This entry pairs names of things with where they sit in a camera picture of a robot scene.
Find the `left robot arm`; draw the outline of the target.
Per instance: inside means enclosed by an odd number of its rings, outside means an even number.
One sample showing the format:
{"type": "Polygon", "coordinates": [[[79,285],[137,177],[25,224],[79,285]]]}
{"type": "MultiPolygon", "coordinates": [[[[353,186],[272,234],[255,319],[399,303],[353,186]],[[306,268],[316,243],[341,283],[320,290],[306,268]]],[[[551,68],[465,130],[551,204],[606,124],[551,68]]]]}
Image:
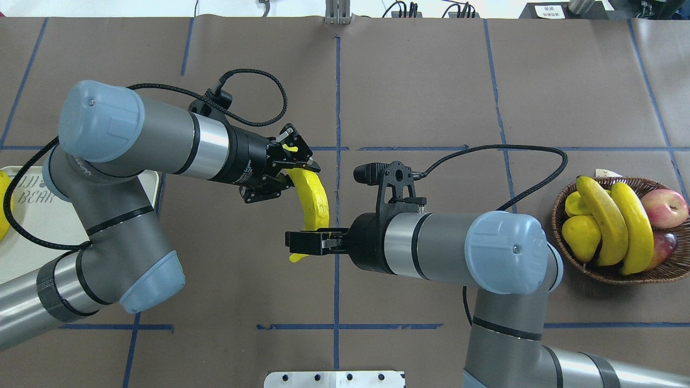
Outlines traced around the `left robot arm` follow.
{"type": "Polygon", "coordinates": [[[286,170],[320,172],[295,127],[263,137],[231,125],[223,83],[204,95],[162,84],[81,81],[45,150],[45,185],[72,204],[88,240],[2,285],[2,350],[118,302],[137,314],[185,284],[182,265],[139,180],[144,170],[240,188],[246,203],[295,186],[286,170]]]}

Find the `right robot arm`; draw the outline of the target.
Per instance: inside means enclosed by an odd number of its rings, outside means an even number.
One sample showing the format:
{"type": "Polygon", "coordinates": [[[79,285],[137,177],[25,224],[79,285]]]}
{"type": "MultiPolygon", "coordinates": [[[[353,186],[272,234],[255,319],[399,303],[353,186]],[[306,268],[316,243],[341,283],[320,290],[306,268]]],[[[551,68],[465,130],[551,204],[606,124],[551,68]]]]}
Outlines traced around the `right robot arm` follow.
{"type": "Polygon", "coordinates": [[[347,254],[358,268],[477,289],[464,387],[688,387],[688,377],[545,346],[564,265],[527,214],[366,213],[348,228],[288,231],[291,253],[347,254]]]}

